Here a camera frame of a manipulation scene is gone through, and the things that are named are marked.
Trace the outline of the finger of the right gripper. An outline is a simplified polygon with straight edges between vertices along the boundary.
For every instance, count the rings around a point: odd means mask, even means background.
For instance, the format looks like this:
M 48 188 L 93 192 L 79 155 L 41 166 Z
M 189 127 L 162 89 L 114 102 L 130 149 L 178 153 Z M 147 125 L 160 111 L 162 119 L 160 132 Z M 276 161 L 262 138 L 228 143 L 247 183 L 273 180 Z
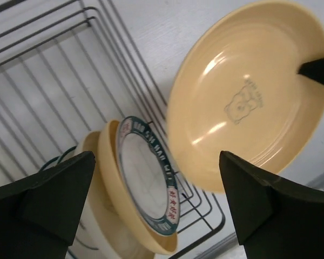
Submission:
M 298 69 L 298 74 L 324 86 L 324 58 L 303 63 Z

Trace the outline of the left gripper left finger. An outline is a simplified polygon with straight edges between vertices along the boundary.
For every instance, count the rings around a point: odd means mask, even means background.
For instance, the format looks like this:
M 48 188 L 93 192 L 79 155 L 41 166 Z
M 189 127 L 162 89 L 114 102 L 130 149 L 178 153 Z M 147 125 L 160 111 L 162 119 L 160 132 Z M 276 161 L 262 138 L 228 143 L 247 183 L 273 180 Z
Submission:
M 0 258 L 65 258 L 95 169 L 82 152 L 0 187 Z

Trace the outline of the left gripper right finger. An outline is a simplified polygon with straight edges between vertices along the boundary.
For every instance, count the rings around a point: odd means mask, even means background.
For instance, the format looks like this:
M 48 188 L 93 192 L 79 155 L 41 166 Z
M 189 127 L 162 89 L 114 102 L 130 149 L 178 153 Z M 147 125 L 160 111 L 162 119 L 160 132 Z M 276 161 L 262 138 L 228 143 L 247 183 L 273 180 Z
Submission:
M 324 258 L 324 191 L 221 151 L 219 170 L 247 258 Z

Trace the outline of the yellow bear plate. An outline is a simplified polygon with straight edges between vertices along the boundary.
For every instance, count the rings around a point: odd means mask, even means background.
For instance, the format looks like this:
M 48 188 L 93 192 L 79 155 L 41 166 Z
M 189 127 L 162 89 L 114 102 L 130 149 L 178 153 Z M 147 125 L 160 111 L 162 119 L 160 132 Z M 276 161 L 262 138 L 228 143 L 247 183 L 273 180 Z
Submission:
M 219 154 L 280 173 L 324 113 L 324 86 L 298 74 L 324 57 L 324 28 L 291 1 L 247 4 L 214 24 L 175 77 L 167 106 L 171 155 L 197 187 L 222 193 Z

